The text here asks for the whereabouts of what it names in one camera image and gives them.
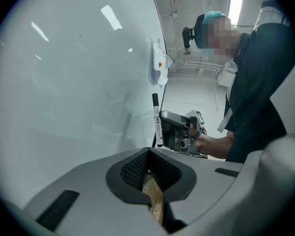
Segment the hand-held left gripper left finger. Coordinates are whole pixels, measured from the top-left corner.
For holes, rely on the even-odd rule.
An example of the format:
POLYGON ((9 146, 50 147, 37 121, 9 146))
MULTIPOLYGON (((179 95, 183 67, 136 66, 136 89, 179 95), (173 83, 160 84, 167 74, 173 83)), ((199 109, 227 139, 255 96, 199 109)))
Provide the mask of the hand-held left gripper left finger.
POLYGON ((138 149, 81 164, 38 192, 23 211, 32 219, 64 190, 79 193, 55 233, 59 236, 166 236, 147 205, 125 203, 106 184, 106 172, 138 149))

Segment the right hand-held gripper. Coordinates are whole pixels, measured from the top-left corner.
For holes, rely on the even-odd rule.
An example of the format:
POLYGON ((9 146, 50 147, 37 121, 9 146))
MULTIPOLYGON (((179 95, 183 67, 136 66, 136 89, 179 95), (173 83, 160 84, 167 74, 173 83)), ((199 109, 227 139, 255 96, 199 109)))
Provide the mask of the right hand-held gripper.
POLYGON ((201 129, 203 134, 207 134, 205 129, 205 122, 201 115, 201 112, 192 110, 182 116, 170 111, 160 111, 159 113, 163 145, 169 149, 176 149, 178 153, 198 157, 208 158, 206 153, 195 149, 195 138, 191 137, 188 133, 188 129, 193 118, 201 129))

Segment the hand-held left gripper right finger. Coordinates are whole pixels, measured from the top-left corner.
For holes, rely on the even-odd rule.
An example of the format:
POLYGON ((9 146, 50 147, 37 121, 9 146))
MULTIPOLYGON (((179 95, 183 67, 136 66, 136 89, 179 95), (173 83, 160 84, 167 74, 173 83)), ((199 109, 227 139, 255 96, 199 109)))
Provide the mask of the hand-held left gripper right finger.
POLYGON ((148 169, 162 192, 163 227, 184 227, 205 214, 230 188, 243 167, 150 148, 148 169))

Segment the person's right hand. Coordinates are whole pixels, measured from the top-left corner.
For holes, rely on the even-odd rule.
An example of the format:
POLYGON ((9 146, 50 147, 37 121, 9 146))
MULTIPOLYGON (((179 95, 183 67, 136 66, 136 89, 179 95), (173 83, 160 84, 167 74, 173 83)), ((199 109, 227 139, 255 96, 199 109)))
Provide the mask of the person's right hand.
POLYGON ((199 139, 200 135, 203 132, 203 128, 200 123, 190 123, 188 129, 188 136, 192 137, 193 139, 199 139))

